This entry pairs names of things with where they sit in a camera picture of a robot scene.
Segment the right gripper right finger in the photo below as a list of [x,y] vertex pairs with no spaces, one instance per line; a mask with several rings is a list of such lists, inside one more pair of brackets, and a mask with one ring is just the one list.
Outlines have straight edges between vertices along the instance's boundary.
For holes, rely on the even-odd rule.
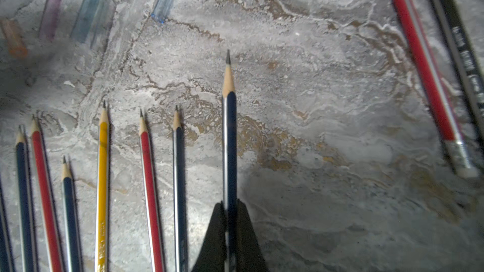
[[241,200],[238,200],[236,223],[237,271],[269,271],[247,206]]

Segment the light blue capped pencil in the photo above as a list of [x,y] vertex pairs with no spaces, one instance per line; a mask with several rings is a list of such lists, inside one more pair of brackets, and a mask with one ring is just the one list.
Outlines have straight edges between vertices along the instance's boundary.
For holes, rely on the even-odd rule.
[[66,247],[68,254],[68,271],[84,271],[81,255],[76,198],[73,175],[66,157],[63,157],[62,170],[64,220],[66,228]]

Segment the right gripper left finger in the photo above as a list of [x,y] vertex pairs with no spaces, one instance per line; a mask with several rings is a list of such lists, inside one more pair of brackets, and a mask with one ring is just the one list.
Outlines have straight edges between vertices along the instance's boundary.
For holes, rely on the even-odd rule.
[[192,271],[225,271],[226,221],[222,203],[214,205],[205,238]]

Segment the purple transparent pencil cap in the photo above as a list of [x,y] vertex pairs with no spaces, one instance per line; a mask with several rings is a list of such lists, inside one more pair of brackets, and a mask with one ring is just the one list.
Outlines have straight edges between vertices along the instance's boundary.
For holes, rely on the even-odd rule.
[[59,21],[62,0],[46,0],[42,21],[39,29],[39,39],[53,41]]

